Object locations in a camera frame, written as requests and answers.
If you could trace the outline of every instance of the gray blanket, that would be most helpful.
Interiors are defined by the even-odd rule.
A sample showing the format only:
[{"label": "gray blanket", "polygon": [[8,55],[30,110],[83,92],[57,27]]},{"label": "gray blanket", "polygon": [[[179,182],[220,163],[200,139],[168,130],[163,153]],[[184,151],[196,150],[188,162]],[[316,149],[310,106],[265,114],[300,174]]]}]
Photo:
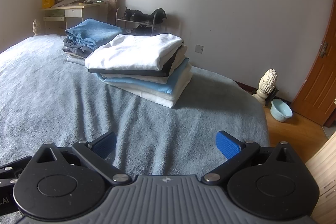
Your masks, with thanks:
[{"label": "gray blanket", "polygon": [[231,79],[193,67],[170,109],[67,62],[63,39],[30,37],[0,54],[0,165],[33,155],[47,140],[69,146],[113,130],[117,146],[108,160],[129,175],[201,177],[225,161],[215,145],[219,130],[268,145],[262,106]]}]

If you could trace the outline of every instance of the bedpost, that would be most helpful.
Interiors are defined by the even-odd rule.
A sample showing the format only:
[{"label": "bedpost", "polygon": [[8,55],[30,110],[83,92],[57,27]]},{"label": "bedpost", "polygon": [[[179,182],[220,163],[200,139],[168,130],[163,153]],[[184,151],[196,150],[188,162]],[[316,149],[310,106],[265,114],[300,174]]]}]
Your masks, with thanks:
[{"label": "bedpost", "polygon": [[33,22],[33,32],[34,32],[34,36],[36,35],[42,35],[41,33],[41,23],[38,19],[35,19]]},{"label": "bedpost", "polygon": [[259,89],[256,94],[252,96],[258,100],[260,104],[265,105],[265,99],[275,88],[275,82],[277,81],[278,73],[274,69],[269,69],[264,76],[260,79]]}]

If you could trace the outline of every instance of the paper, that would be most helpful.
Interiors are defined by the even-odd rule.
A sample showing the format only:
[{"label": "paper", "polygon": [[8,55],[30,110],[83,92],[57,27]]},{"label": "paper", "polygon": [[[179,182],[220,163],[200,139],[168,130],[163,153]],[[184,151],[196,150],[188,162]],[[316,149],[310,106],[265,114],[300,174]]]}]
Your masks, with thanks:
[{"label": "paper", "polygon": [[78,1],[78,0],[62,0],[61,2],[55,4],[53,7],[60,7],[64,4],[70,4],[70,3],[73,3],[75,1]]}]

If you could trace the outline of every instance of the plastic basin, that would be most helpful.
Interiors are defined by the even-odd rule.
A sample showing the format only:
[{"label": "plastic basin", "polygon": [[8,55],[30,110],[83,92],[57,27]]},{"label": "plastic basin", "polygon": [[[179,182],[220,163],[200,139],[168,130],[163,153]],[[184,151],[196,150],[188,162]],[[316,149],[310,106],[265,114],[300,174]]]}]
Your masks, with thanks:
[{"label": "plastic basin", "polygon": [[279,122],[284,122],[293,116],[291,108],[280,99],[272,100],[271,115]]}]

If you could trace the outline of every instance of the folded clothing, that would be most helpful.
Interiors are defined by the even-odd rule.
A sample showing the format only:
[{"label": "folded clothing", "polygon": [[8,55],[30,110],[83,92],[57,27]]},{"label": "folded clothing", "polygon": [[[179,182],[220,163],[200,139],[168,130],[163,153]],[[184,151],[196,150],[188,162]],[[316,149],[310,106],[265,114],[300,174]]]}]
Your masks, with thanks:
[{"label": "folded clothing", "polygon": [[75,64],[78,64],[78,65],[85,66],[84,65],[85,61],[84,61],[83,58],[78,58],[78,57],[74,57],[74,56],[69,55],[68,58],[67,58],[67,61],[70,62],[70,63],[75,63]]},{"label": "folded clothing", "polygon": [[122,28],[89,18],[77,26],[67,29],[65,34],[75,44],[87,46],[94,51],[122,32]]},{"label": "folded clothing", "polygon": [[142,90],[139,90],[139,89],[126,88],[126,87],[120,87],[120,88],[122,90],[133,93],[137,96],[140,96],[141,98],[147,99],[151,102],[157,103],[159,105],[163,105],[165,107],[172,108],[175,105],[175,103],[177,102],[177,100],[180,98],[180,96],[181,96],[182,92],[184,91],[185,87],[189,84],[192,75],[193,74],[191,72],[189,72],[188,76],[186,78],[186,82],[184,82],[183,86],[181,86],[180,88],[174,89],[172,100],[167,100],[167,99],[165,99],[161,96],[155,95],[151,92],[146,92],[146,91],[142,91]]},{"label": "folded clothing", "polygon": [[160,71],[182,44],[182,38],[169,33],[153,37],[119,34],[90,54],[85,66],[88,69]]},{"label": "folded clothing", "polygon": [[103,82],[105,82],[109,85],[116,86],[117,88],[121,88],[121,89],[122,88],[129,88],[129,89],[144,91],[144,92],[148,92],[148,93],[151,93],[153,95],[159,96],[161,98],[164,98],[166,100],[173,101],[175,99],[175,90],[179,90],[185,84],[185,82],[187,81],[187,79],[189,77],[190,70],[191,70],[191,65],[187,64],[186,67],[184,68],[183,72],[179,76],[171,94],[168,94],[168,93],[165,93],[165,92],[160,92],[160,91],[157,91],[157,90],[154,90],[154,89],[150,89],[146,86],[137,85],[137,84],[105,82],[104,78],[102,78],[101,75],[97,74],[97,76],[101,81],[103,81]]},{"label": "folded clothing", "polygon": [[168,77],[174,72],[174,70],[181,65],[182,61],[185,59],[185,53],[187,51],[187,46],[182,45],[176,53],[175,60],[171,65],[170,71],[168,76],[162,76],[162,77],[155,77],[155,76],[142,76],[142,75],[118,75],[118,74],[107,74],[103,73],[102,76],[104,78],[125,78],[125,77],[132,77],[135,79],[140,79],[144,81],[150,81],[150,82],[155,82],[155,83],[160,83],[160,84],[166,84]]},{"label": "folded clothing", "polygon": [[125,74],[125,75],[168,77],[171,67],[175,61],[177,52],[179,51],[179,48],[175,51],[175,53],[173,53],[172,57],[163,65],[162,70],[88,69],[88,72],[102,73],[102,74]]},{"label": "folded clothing", "polygon": [[179,67],[168,78],[166,84],[158,84],[158,83],[154,83],[154,82],[150,82],[150,81],[143,81],[143,80],[139,80],[139,79],[135,79],[135,78],[131,78],[131,77],[126,77],[126,78],[103,78],[100,74],[97,74],[97,75],[98,75],[99,78],[101,77],[102,78],[101,80],[106,82],[106,83],[136,84],[136,85],[140,85],[140,86],[152,89],[152,90],[164,92],[164,93],[167,93],[167,94],[172,94],[173,89],[174,89],[180,75],[182,74],[182,72],[185,69],[188,62],[189,62],[189,58],[184,59],[183,62],[181,63],[181,65],[179,65]]},{"label": "folded clothing", "polygon": [[80,56],[82,58],[86,58],[89,56],[89,54],[93,52],[93,50],[90,49],[89,47],[76,44],[67,37],[63,40],[63,44],[64,44],[64,47],[62,48],[62,50],[65,53],[73,54],[74,56]]}]

